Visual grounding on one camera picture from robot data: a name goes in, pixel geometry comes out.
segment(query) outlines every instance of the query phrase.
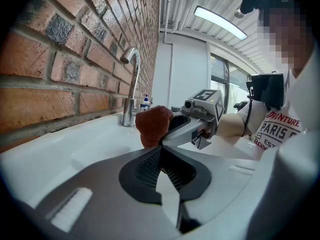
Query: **ceiling light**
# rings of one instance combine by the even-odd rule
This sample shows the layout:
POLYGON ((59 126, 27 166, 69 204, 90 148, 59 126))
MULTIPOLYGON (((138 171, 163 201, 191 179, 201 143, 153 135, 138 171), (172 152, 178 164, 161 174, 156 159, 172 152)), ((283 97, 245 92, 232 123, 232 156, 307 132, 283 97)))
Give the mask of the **ceiling light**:
POLYGON ((242 19, 245 15, 238 9, 234 11, 234 16, 238 19, 242 19))
POLYGON ((213 11, 210 11, 206 8, 203 8, 201 6, 197 6, 194 15, 198 16, 200 18, 203 18, 207 21, 210 21, 214 24, 217 24, 218 26, 224 28, 225 30, 229 31, 231 34, 235 35, 240 40, 246 39, 248 36, 245 32, 243 32, 240 28, 238 28, 236 25, 232 24, 230 21, 225 19, 224 17, 221 17, 220 15, 214 13, 213 11))

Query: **red sponge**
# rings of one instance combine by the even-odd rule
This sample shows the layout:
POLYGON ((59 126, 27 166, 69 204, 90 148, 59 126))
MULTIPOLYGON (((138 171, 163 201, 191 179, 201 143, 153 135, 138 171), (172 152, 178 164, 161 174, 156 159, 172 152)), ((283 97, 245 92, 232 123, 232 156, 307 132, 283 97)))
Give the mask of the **red sponge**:
POLYGON ((160 139, 169 131, 174 113, 165 106, 156 106, 135 116, 135 126, 140 132, 143 147, 159 145, 160 139))

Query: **ceiling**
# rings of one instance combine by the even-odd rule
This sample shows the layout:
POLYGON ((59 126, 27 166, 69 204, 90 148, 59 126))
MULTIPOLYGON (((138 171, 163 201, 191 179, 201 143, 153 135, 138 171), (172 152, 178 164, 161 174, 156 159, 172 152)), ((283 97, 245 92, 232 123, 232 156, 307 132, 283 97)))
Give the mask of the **ceiling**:
MULTIPOLYGON (((258 10, 245 15, 242 19, 238 19, 234 16, 234 11, 238 9, 242 0, 183 0, 183 3, 181 3, 182 0, 179 1, 180 0, 171 0, 170 2, 168 29, 176 29, 177 31, 187 30, 189 32, 193 31, 195 34, 205 34, 208 39, 218 39, 239 51, 248 58, 259 71, 270 73, 275 70, 274 67, 266 61, 263 51, 260 50, 258 46, 258 10), (243 30, 248 38, 240 40, 222 27, 195 16, 194 11, 197 6, 205 7, 226 18, 243 30)), ((164 27, 165 23, 166 7, 166 1, 162 0, 160 12, 161 28, 164 27)))

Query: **white sink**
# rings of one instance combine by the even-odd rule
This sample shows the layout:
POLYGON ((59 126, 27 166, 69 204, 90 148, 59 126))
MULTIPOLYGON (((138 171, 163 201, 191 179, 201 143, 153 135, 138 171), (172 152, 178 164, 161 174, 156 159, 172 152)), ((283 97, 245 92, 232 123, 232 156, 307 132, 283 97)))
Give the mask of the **white sink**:
MULTIPOLYGON (((31 207, 83 168, 143 149, 136 127, 122 126, 123 113, 46 134, 0 155, 2 176, 11 194, 31 207)), ((259 160, 263 149, 253 142, 213 136, 202 150, 191 143, 181 148, 208 155, 259 160)))

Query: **soap dispenser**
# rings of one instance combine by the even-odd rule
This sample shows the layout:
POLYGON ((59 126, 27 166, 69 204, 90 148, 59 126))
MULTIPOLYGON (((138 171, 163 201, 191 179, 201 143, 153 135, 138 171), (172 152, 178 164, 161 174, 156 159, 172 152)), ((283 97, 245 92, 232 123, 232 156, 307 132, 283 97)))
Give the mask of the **soap dispenser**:
POLYGON ((144 101, 140 104, 140 111, 146 111, 150 108, 150 102, 148 101, 148 95, 144 94, 144 101))

